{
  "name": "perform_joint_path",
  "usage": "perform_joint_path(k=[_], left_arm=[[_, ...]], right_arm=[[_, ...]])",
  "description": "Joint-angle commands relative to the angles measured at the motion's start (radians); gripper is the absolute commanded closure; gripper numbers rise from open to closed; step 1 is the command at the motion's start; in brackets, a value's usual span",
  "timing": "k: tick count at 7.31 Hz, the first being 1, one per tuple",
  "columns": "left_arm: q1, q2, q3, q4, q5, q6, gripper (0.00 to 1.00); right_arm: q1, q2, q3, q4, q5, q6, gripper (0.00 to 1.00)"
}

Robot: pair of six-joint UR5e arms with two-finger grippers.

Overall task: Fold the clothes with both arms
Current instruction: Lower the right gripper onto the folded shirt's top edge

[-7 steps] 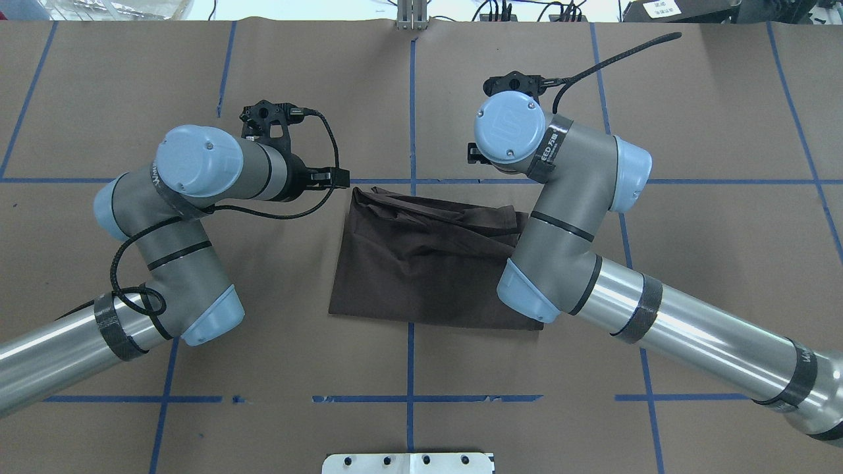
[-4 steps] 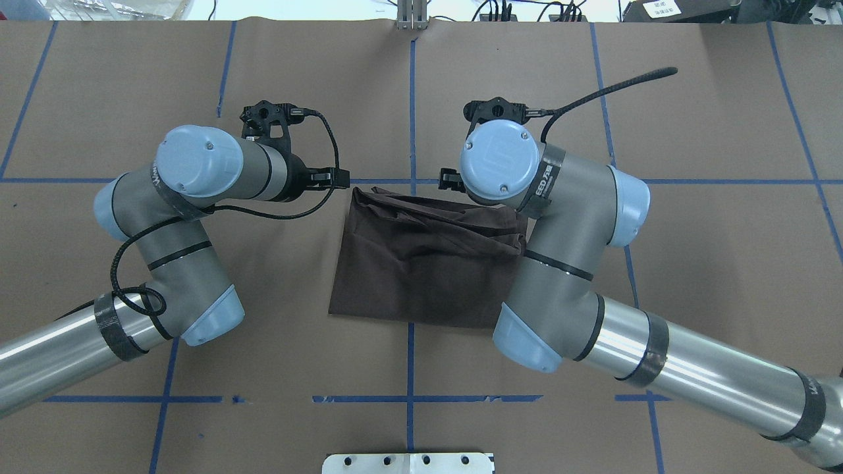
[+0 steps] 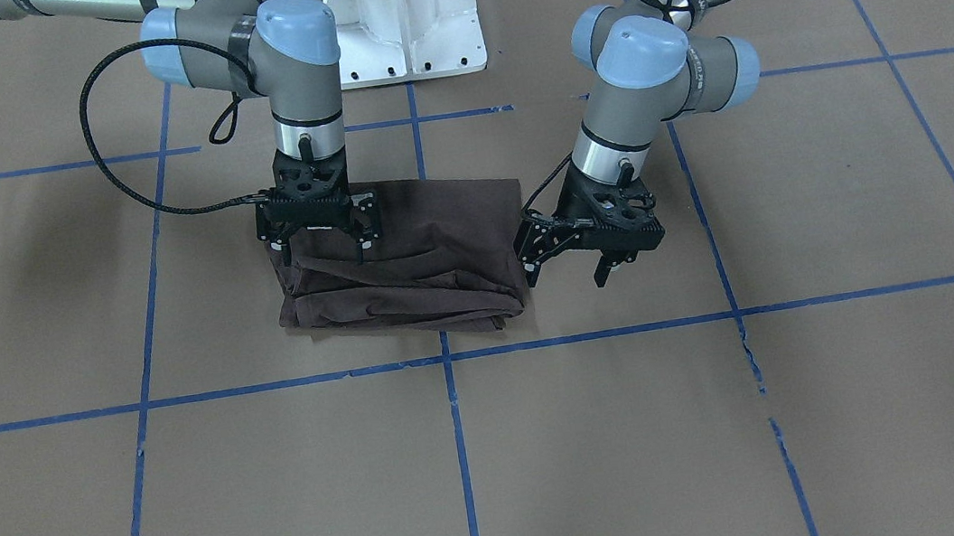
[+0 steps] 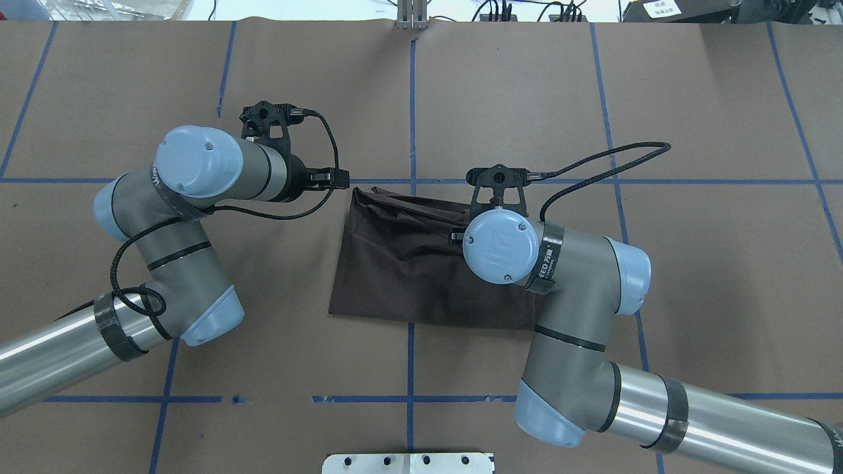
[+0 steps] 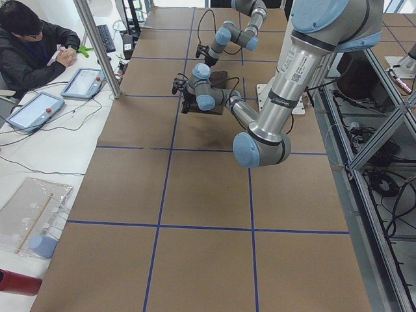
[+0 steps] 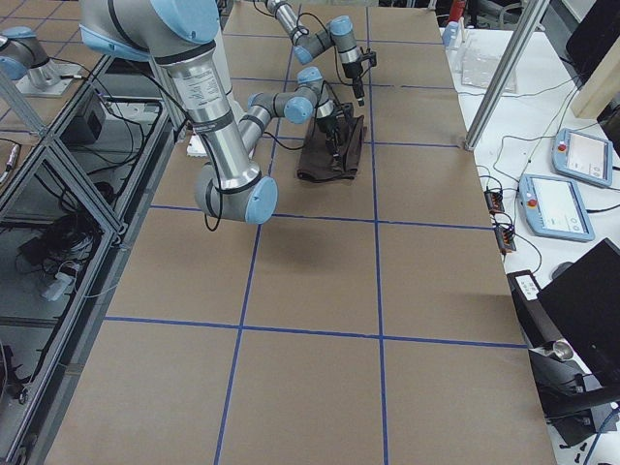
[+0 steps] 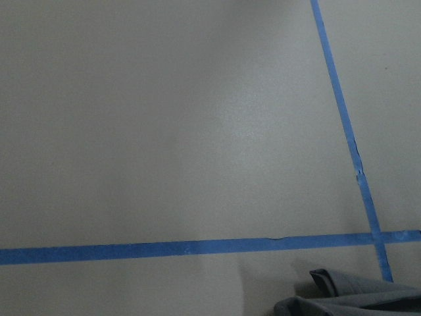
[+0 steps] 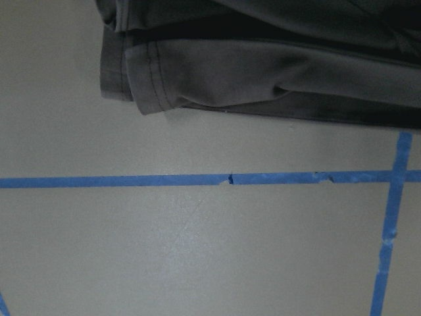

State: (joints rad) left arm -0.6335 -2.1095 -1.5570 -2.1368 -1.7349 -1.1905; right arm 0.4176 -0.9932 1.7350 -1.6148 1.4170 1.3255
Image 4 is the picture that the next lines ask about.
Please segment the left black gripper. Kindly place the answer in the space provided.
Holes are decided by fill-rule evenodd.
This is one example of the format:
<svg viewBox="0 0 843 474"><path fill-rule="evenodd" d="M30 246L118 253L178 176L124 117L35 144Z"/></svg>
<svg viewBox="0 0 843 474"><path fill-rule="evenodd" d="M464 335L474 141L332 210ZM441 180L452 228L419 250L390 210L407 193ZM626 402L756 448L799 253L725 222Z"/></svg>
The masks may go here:
<svg viewBox="0 0 843 474"><path fill-rule="evenodd" d="M283 155L286 180L280 191L280 202L297 200L307 191L335 191L349 189L348 171L340 168L313 169L295 154Z"/></svg>

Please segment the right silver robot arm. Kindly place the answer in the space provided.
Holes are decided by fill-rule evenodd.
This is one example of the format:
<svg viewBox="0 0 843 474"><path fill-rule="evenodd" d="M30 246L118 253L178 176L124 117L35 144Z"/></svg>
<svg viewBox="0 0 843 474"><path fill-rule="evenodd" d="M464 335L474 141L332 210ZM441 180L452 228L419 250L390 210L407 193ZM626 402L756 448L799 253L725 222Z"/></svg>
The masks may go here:
<svg viewBox="0 0 843 474"><path fill-rule="evenodd" d="M841 428L790 416L608 360L614 318L637 312L651 262L608 237L491 208L452 228L485 282L541 294L514 417L528 435L573 448L586 432L739 472L840 473Z"/></svg>

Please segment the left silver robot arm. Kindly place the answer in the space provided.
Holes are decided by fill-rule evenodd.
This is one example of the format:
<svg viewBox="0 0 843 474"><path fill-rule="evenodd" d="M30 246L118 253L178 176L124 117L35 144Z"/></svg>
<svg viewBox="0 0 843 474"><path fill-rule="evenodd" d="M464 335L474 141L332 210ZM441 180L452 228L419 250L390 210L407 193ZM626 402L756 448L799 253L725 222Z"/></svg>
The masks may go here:
<svg viewBox="0 0 843 474"><path fill-rule="evenodd" d="M307 166L287 137L215 127L169 131L154 160L97 192L97 225L120 242L109 289L2 344L2 417L184 337L196 347L234 329L244 308L202 219L230 201L292 202L348 186L329 138L329 166Z"/></svg>

